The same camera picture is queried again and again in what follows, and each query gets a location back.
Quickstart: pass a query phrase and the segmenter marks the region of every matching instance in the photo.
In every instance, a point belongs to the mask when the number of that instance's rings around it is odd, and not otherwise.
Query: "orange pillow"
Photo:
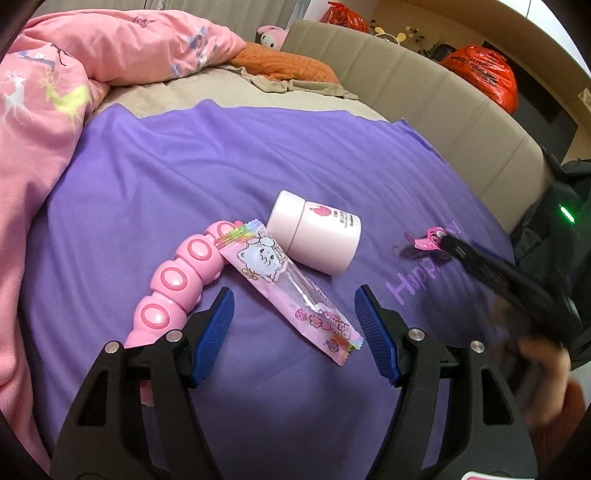
[[[246,43],[246,48],[228,61],[236,68],[244,67],[251,75],[263,75],[269,80],[306,80],[340,85],[332,69],[320,60],[285,53],[258,43]]]

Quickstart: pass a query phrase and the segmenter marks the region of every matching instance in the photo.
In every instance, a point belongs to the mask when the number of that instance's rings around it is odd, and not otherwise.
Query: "metal screw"
[[[117,350],[119,350],[119,342],[113,340],[105,345],[105,352],[107,353],[115,353]]]
[[[478,340],[474,340],[470,344],[470,348],[474,350],[476,353],[482,353],[484,351],[484,343],[479,342]]]
[[[408,331],[408,337],[411,340],[415,340],[416,342],[420,342],[421,340],[425,339],[425,332],[423,332],[420,328],[411,328]]]
[[[183,338],[183,333],[180,330],[170,330],[166,334],[166,339],[170,343],[178,342],[181,338]]]

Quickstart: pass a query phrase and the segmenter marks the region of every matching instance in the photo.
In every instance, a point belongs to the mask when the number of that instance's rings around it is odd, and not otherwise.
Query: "jar lid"
[[[285,253],[291,246],[304,212],[306,201],[296,194],[282,190],[267,222],[267,232],[276,240]]]

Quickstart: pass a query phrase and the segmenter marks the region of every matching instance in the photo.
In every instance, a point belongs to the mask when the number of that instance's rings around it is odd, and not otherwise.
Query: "pink jar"
[[[292,260],[328,275],[339,275],[353,260],[361,220],[283,190],[275,201],[267,231]]]

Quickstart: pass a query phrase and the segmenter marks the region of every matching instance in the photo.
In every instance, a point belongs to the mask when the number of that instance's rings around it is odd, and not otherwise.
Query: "sofa backrest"
[[[368,34],[303,20],[291,27],[282,50],[325,62],[387,120],[405,118],[508,232],[553,180],[540,147],[511,115],[432,60]]]

